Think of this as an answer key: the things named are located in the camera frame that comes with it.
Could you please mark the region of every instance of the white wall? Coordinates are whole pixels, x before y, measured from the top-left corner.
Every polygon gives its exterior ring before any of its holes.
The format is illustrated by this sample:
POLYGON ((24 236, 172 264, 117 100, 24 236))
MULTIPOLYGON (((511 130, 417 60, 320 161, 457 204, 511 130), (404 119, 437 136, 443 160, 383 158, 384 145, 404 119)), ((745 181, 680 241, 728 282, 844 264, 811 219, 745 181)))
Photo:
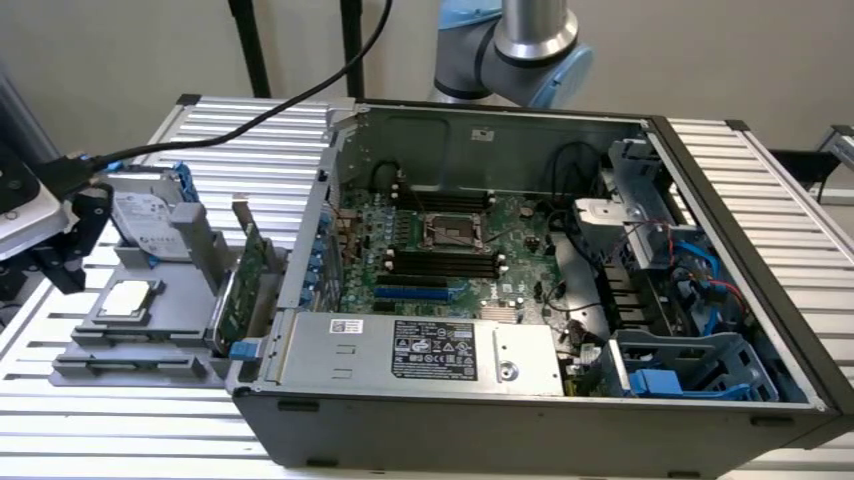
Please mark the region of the white wall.
MULTIPOLYGON (((337 0, 256 0, 273 93, 343 62, 337 0)), ((383 0, 365 0, 363 30, 383 0)), ((423 99, 437 0, 396 0, 367 94, 423 99)), ((854 123, 851 0, 575 0, 596 64, 572 108, 740 118, 810 147, 854 123)), ((225 0, 0 0, 0 58, 62 150, 146 140, 182 92, 249 95, 225 0)), ((339 82, 326 95, 345 92, 339 82)))

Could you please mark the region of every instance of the white label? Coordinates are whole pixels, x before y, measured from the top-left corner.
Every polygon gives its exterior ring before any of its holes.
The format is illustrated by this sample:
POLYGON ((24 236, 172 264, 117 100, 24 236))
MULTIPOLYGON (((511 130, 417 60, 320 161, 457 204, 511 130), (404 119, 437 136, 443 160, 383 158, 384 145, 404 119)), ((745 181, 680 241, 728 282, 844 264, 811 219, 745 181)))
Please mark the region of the white label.
POLYGON ((180 232, 169 225, 169 206, 156 195, 116 192, 113 218, 136 246, 162 260, 185 260, 189 252, 180 232))
POLYGON ((361 333, 364 320, 360 318, 333 318, 329 322, 329 333, 361 333))
POLYGON ((491 142, 495 140, 495 132, 492 130, 473 129, 471 131, 471 139, 476 142, 491 142))

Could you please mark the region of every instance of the sticker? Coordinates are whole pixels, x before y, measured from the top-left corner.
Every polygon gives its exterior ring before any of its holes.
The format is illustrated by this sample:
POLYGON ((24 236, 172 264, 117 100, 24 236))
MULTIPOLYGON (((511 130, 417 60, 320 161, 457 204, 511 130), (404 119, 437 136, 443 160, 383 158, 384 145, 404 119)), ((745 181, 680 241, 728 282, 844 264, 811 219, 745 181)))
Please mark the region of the sticker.
POLYGON ((360 318, 333 318, 329 322, 329 333, 360 334, 363 324, 364 320, 360 318))
POLYGON ((476 142, 491 142, 495 140, 495 132, 492 130, 473 129, 471 131, 471 139, 476 142))
POLYGON ((396 320, 392 350, 391 373, 397 378, 477 381, 471 323, 396 320))
POLYGON ((168 204, 156 195, 113 194, 112 217, 133 246, 161 260, 186 260, 189 252, 180 232, 169 225, 169 214, 168 204))

